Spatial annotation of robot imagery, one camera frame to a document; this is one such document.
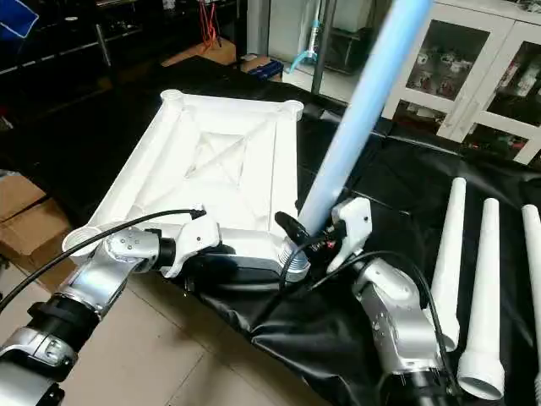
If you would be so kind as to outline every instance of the black tarp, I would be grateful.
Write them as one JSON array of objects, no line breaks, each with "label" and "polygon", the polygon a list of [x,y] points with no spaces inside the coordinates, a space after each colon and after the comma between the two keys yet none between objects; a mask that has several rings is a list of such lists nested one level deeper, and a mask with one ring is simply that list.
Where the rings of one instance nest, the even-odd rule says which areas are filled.
[{"label": "black tarp", "polygon": [[[166,88],[211,96],[242,97],[341,108],[290,85],[259,82],[193,58],[160,69],[143,81],[66,107],[16,133],[3,135],[0,162],[38,183],[79,223],[92,213],[129,152],[144,133]],[[302,201],[336,130],[334,123],[308,114],[298,124],[298,193]],[[541,174],[513,163],[465,151],[443,151],[449,145],[423,134],[379,123],[348,182],[344,195],[372,201],[374,231],[366,250],[396,250],[412,258],[430,280],[440,242],[451,181],[467,181],[462,273],[457,316],[461,323],[456,363],[466,344],[483,201],[500,201],[501,327],[500,357],[505,368],[505,401],[534,404],[537,355],[527,255],[520,209],[541,205]],[[423,146],[415,140],[428,140]],[[251,343],[281,360],[321,396],[337,405],[377,405],[379,361],[369,321],[350,294],[353,275],[321,290],[284,300],[270,317],[253,326],[254,317],[273,293],[233,294],[213,288],[215,280],[234,280],[240,273],[200,270],[195,289]],[[270,280],[274,275],[265,275]],[[466,404],[491,404],[467,398]]]}]

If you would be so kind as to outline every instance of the floor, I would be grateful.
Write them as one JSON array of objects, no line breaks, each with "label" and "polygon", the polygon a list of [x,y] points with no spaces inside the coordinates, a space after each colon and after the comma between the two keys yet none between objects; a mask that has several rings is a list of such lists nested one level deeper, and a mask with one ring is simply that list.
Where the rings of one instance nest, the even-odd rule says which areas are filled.
[{"label": "floor", "polygon": [[[298,65],[295,71],[289,74],[287,70],[290,66],[289,63],[284,63],[282,81],[300,87],[306,91],[310,91],[312,88],[312,79],[314,77],[314,66],[306,64]],[[359,76],[360,71],[356,74],[348,75],[325,69],[323,78],[321,79],[320,93],[332,97],[333,99],[349,103]]]},{"label": "floor", "polygon": [[[24,277],[2,271],[0,291]],[[49,293],[34,283],[0,316],[0,343]],[[133,276],[61,385],[63,406],[325,406],[285,366],[157,275]],[[96,402],[99,393],[101,401]]]}]

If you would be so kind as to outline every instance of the white cabinet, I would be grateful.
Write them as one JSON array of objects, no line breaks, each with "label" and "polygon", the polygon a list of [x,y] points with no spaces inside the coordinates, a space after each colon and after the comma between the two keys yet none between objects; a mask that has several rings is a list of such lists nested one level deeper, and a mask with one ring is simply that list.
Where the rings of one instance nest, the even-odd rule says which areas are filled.
[{"label": "white cabinet", "polygon": [[540,14],[501,0],[441,0],[382,116],[541,169],[538,78]]},{"label": "white cabinet", "polygon": [[[541,26],[517,22],[451,135],[528,164],[541,150]],[[539,166],[538,157],[533,165]]]}]

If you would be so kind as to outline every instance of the white pvc pipe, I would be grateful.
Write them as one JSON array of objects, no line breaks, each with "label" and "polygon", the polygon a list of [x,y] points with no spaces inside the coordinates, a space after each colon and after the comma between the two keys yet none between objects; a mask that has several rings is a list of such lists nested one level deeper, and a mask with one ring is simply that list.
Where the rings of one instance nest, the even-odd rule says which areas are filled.
[{"label": "white pvc pipe", "polygon": [[[527,261],[530,266],[530,283],[532,285],[533,315],[538,340],[538,354],[541,354],[541,221],[536,206],[527,205],[522,208],[524,233],[526,236]],[[538,358],[541,371],[541,358]],[[541,403],[541,372],[535,378],[535,398]]]},{"label": "white pvc pipe", "polygon": [[[456,319],[456,303],[460,280],[465,200],[466,180],[464,178],[455,178],[451,186],[449,203],[447,204],[440,250],[438,251],[431,288],[447,351],[456,349],[460,334],[460,325]],[[432,321],[430,312],[425,310],[424,313]]]},{"label": "white pvc pipe", "polygon": [[299,221],[312,235],[321,230],[363,151],[372,128],[433,0],[395,0],[332,139]]},{"label": "white pvc pipe", "polygon": [[463,390],[486,400],[504,394],[500,363],[500,214],[496,199],[484,201],[472,312],[466,351],[458,362]]}]

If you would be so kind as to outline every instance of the blue pole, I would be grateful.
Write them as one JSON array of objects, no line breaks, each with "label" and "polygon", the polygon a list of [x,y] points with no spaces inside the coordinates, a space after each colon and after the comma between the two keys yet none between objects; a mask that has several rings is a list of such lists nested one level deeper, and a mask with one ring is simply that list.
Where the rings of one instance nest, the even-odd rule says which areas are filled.
[{"label": "blue pole", "polygon": [[432,0],[395,0],[392,4],[349,108],[301,210],[299,221],[310,234],[322,229],[342,192],[431,5]]}]

